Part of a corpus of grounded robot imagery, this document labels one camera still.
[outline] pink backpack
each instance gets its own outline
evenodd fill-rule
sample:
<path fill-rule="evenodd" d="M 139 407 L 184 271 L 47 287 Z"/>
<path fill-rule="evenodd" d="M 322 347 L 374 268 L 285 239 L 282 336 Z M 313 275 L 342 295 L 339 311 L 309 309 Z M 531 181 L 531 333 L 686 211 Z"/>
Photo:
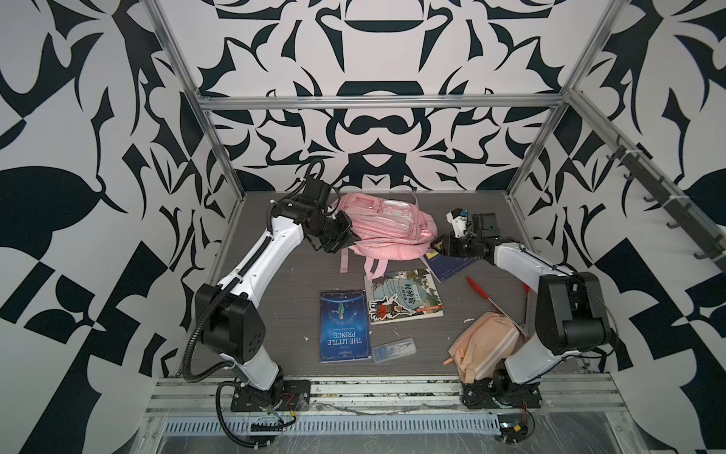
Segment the pink backpack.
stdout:
<path fill-rule="evenodd" d="M 436 224 L 430 214 L 418 209 L 418 200 L 411 204 L 352 192 L 341 197 L 336 208 L 345 211 L 353 222 L 353 232 L 360 241 L 350 249 L 367 257 L 364 268 L 371 280 L 383 276 L 388 260 L 418 259 L 436 239 Z M 348 272 L 348 249 L 341 254 L 340 272 Z M 371 272 L 374 259 L 379 262 Z"/>

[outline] comic book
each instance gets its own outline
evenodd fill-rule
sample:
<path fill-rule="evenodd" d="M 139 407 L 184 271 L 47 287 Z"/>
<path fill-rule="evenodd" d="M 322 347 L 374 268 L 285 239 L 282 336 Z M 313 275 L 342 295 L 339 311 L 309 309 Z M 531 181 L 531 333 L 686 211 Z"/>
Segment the comic book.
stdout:
<path fill-rule="evenodd" d="M 320 294 L 320 362 L 370 358 L 363 290 Z"/>
<path fill-rule="evenodd" d="M 366 279 L 365 288 L 372 325 L 444 315 L 434 277 L 427 269 L 390 271 L 373 281 Z"/>

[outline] black bracket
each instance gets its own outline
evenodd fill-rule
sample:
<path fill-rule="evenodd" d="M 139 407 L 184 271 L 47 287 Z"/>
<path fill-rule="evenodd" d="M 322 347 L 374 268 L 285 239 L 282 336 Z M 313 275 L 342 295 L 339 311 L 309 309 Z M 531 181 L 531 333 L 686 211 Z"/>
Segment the black bracket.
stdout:
<path fill-rule="evenodd" d="M 520 408 L 522 402 L 527 408 L 539 408 L 542 396 L 536 384 L 517 385 L 508 383 L 505 388 L 495 386 L 491 378 L 482 378 L 471 384 L 464 384 L 461 403 L 471 410 L 481 408 Z"/>
<path fill-rule="evenodd" d="M 273 388 L 279 387 L 274 390 L 271 395 L 269 392 L 259 391 L 251 386 L 245 386 L 240 388 L 234 393 L 232 397 L 232 406 L 230 408 L 233 412 L 250 412 L 259 411 L 260 407 L 267 405 L 277 405 L 278 402 L 282 401 L 282 404 L 278 408 L 280 411 L 295 410 L 301 405 L 310 403 L 310 380 L 280 380 L 281 383 L 273 384 Z M 285 393 L 293 396 L 292 398 L 285 399 L 280 397 Z"/>
<path fill-rule="evenodd" d="M 195 297 L 198 317 L 219 291 L 219 286 L 202 284 Z M 227 295 L 227 300 L 209 317 L 201 341 L 214 352 L 247 362 L 262 347 L 265 332 L 262 317 L 246 293 Z"/>

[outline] backpack strap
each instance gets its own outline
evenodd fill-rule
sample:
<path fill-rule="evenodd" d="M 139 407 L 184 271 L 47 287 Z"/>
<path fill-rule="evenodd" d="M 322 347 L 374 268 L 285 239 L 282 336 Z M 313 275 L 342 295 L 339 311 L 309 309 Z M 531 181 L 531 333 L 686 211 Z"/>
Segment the backpack strap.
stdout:
<path fill-rule="evenodd" d="M 402 194 L 410 194 L 410 195 L 413 195 L 413 204 L 416 206 L 416 208 L 418 208 L 418 197 L 416 196 L 416 191 L 414 191 L 414 190 L 408 190 L 408 191 L 403 190 L 401 193 Z"/>
<path fill-rule="evenodd" d="M 348 272 L 348 248 L 340 250 L 340 272 Z"/>
<path fill-rule="evenodd" d="M 378 260 L 378 265 L 375 267 L 375 271 L 371 272 L 371 269 L 373 268 L 373 260 L 374 259 L 372 257 L 366 257 L 365 265 L 363 266 L 363 269 L 365 269 L 365 275 L 370 280 L 383 276 L 383 273 L 386 272 L 386 267 L 388 266 L 388 260 Z"/>

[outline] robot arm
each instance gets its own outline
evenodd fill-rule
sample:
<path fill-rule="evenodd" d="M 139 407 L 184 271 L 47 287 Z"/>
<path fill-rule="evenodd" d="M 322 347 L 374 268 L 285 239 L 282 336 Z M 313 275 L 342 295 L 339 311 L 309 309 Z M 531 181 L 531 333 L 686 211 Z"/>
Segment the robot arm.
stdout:
<path fill-rule="evenodd" d="M 271 200 L 267 230 L 250 252 L 217 286 L 200 288 L 195 297 L 197 325 L 182 359 L 185 379 L 199 381 L 209 375 L 205 371 L 195 376 L 190 370 L 190 352 L 198 340 L 222 356 L 218 365 L 231 369 L 254 390 L 258 406 L 265 408 L 279 399 L 282 374 L 262 344 L 266 329 L 257 307 L 280 265 L 303 239 L 328 253 L 358 239 L 345 213 L 329 211 L 330 190 L 307 174 L 298 189 L 282 200 Z"/>
<path fill-rule="evenodd" d="M 597 277 L 570 273 L 502 238 L 493 213 L 446 215 L 454 233 L 443 235 L 444 255 L 478 257 L 508 271 L 537 293 L 535 334 L 505 361 L 512 382 L 537 380 L 567 357 L 610 341 L 611 329 Z"/>

